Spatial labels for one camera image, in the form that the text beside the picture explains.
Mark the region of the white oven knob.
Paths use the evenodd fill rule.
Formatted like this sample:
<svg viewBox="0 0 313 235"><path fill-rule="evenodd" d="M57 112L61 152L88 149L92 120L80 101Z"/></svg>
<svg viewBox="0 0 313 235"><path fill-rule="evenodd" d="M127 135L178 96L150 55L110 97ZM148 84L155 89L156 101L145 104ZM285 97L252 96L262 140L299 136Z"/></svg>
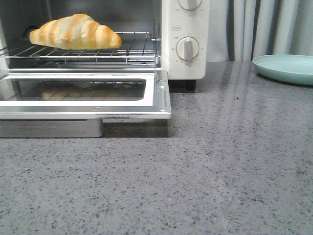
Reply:
<svg viewBox="0 0 313 235"><path fill-rule="evenodd" d="M180 59L192 61L199 52L199 43L193 37L184 37L177 43L176 52Z"/></svg>
<svg viewBox="0 0 313 235"><path fill-rule="evenodd" d="M202 0L178 0L178 3L181 6L181 8L187 11L197 9L200 6L201 2Z"/></svg>

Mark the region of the grey white curtain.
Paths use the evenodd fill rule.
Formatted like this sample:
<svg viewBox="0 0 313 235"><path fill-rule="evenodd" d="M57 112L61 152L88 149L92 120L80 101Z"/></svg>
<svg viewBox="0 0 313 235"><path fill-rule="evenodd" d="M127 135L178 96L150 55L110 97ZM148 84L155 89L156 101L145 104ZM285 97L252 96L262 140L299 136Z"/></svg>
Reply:
<svg viewBox="0 0 313 235"><path fill-rule="evenodd" d="M312 0L229 0L226 41L230 61L270 54L313 54Z"/></svg>

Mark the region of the upper white oven knob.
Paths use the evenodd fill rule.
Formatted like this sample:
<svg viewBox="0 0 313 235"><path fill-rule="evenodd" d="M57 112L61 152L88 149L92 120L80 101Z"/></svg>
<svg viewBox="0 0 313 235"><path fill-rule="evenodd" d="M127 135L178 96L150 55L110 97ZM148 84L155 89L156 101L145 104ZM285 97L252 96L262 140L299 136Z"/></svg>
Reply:
<svg viewBox="0 0 313 235"><path fill-rule="evenodd" d="M200 6L201 2L202 0L178 0L178 3L181 6L181 8L187 11L197 9Z"/></svg>

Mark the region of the lower white oven knob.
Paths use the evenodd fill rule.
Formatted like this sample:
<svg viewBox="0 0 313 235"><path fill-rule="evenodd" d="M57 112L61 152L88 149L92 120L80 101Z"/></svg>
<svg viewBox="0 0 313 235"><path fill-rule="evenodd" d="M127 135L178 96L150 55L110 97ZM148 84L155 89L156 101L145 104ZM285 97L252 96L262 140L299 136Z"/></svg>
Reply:
<svg viewBox="0 0 313 235"><path fill-rule="evenodd" d="M199 43L193 37L184 37L177 43L176 52L180 59L192 61L199 52Z"/></svg>

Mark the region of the striped croissant bread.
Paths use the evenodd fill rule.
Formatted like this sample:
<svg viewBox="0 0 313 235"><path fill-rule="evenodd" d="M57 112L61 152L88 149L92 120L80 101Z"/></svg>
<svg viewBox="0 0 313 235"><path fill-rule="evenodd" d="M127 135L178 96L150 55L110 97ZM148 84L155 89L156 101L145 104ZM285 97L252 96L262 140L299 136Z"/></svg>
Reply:
<svg viewBox="0 0 313 235"><path fill-rule="evenodd" d="M70 50L119 48L122 44L117 33L87 14L49 21L31 31L29 38L32 44Z"/></svg>

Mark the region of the teal round plate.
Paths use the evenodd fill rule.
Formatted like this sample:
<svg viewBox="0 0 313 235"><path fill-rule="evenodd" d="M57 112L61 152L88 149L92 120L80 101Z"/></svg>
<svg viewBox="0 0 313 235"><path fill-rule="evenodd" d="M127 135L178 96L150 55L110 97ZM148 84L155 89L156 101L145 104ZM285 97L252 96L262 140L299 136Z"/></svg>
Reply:
<svg viewBox="0 0 313 235"><path fill-rule="evenodd" d="M263 55L252 63L258 73L270 79L311 86L313 84L313 57L306 55Z"/></svg>

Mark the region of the white Toshiba toaster oven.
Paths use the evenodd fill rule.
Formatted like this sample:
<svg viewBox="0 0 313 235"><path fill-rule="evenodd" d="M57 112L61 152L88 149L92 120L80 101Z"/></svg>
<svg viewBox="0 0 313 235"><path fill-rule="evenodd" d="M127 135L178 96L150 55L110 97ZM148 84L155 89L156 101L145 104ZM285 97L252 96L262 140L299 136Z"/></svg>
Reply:
<svg viewBox="0 0 313 235"><path fill-rule="evenodd" d="M28 38L31 31L49 21L77 13L87 14L102 25L120 32L150 32L160 39L161 61L155 68L10 68L0 58L2 70L162 70L170 80L185 80L187 90L205 76L210 1L202 0L192 11L178 0L3 0L0 3L0 49ZM180 59L180 39L193 37L199 52L192 61Z"/></svg>

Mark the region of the glass oven door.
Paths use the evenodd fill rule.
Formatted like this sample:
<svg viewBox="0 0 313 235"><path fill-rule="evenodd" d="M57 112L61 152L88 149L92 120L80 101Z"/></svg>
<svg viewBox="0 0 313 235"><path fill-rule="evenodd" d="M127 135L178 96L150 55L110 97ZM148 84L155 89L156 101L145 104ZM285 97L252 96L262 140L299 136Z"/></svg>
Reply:
<svg viewBox="0 0 313 235"><path fill-rule="evenodd" d="M0 78L3 138L90 138L107 119L167 119L163 72L39 71Z"/></svg>

